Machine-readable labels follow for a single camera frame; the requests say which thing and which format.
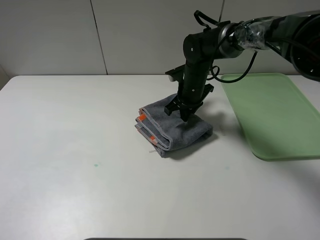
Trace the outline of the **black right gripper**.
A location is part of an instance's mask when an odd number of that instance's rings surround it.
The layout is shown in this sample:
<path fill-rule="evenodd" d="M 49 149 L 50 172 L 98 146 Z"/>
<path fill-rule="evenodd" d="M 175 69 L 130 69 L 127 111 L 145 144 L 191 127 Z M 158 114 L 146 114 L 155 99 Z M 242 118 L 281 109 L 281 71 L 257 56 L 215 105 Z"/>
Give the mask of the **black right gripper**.
<path fill-rule="evenodd" d="M 170 116 L 179 111 L 180 118 L 187 122 L 203 101 L 205 84 L 209 74 L 210 61 L 203 60 L 196 63 L 186 61 L 184 64 L 184 78 L 178 82 L 178 92 L 165 107 L 164 112 Z"/>

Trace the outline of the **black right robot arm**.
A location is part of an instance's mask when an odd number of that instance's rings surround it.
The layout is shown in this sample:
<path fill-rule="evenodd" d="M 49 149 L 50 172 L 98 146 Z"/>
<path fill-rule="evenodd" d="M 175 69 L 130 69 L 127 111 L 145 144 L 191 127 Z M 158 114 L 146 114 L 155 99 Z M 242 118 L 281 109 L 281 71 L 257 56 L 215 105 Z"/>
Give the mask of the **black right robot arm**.
<path fill-rule="evenodd" d="M 203 31 L 189 34 L 183 41 L 185 64 L 167 72 L 178 82 L 176 97 L 164 111 L 179 111 L 187 121 L 213 91 L 210 80 L 218 80 L 215 60 L 234 59 L 244 50 L 272 50 L 305 78 L 320 79 L 320 13 L 308 11 L 287 16 L 267 16 L 247 21 L 218 22 L 200 11 L 194 18 Z"/>

